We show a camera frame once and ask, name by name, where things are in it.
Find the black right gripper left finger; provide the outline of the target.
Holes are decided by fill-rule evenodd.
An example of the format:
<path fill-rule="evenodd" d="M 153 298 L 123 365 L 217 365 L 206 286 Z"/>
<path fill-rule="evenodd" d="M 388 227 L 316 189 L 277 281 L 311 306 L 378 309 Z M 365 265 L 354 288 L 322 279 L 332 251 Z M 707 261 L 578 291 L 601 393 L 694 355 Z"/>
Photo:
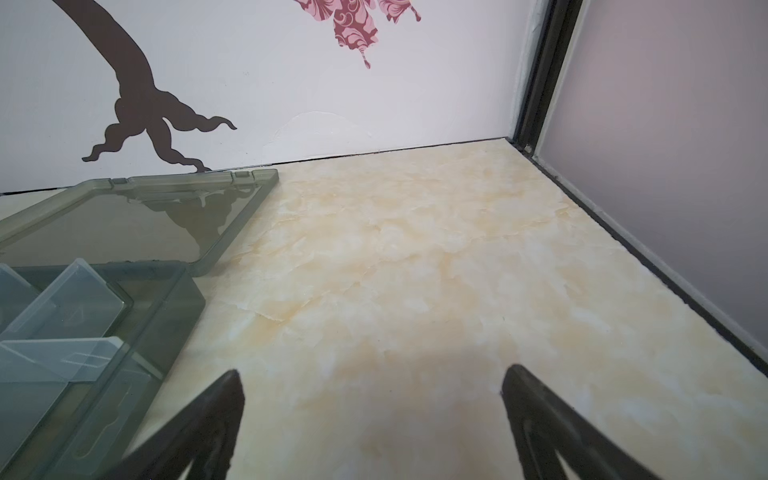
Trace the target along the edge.
<path fill-rule="evenodd" d="M 226 371 L 103 479 L 224 479 L 244 412 L 239 372 Z"/>

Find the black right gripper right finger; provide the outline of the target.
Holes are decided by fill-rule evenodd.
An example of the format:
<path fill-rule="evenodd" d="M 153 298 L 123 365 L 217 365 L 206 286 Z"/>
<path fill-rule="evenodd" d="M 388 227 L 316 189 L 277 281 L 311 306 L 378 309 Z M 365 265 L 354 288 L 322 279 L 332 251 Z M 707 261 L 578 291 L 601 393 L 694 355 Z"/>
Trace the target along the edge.
<path fill-rule="evenodd" d="M 508 368 L 501 397 L 526 479 L 565 479 L 564 465 L 581 479 L 658 477 L 524 366 Z"/>

